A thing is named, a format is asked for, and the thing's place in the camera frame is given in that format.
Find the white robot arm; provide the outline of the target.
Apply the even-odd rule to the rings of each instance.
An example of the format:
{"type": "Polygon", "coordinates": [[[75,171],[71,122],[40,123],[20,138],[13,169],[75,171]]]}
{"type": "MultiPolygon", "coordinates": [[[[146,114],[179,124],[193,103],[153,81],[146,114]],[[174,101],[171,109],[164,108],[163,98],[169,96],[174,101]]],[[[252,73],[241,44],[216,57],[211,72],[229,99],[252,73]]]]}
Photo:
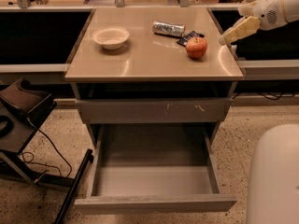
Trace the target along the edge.
{"type": "Polygon", "coordinates": [[[238,8],[241,18],[219,38],[221,45],[299,20],[299,0],[257,0],[238,8]]]}

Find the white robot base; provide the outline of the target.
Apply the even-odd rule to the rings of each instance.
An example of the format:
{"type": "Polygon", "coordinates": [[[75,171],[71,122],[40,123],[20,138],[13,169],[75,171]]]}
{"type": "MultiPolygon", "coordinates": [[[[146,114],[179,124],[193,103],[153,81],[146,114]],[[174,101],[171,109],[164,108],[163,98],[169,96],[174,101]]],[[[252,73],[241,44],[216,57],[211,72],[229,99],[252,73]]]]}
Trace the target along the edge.
{"type": "Polygon", "coordinates": [[[249,173],[246,224],[299,224],[299,125],[266,131],[249,173]]]}

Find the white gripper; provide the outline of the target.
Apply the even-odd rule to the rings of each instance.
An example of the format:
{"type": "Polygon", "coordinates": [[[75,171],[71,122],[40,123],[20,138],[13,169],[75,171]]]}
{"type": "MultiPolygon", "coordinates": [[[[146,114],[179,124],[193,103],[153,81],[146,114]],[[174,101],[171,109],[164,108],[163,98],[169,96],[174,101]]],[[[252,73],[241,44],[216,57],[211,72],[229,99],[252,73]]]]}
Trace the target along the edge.
{"type": "Polygon", "coordinates": [[[242,17],[219,38],[221,45],[255,34],[258,30],[269,31],[287,24],[283,0],[257,0],[238,8],[242,17]]]}

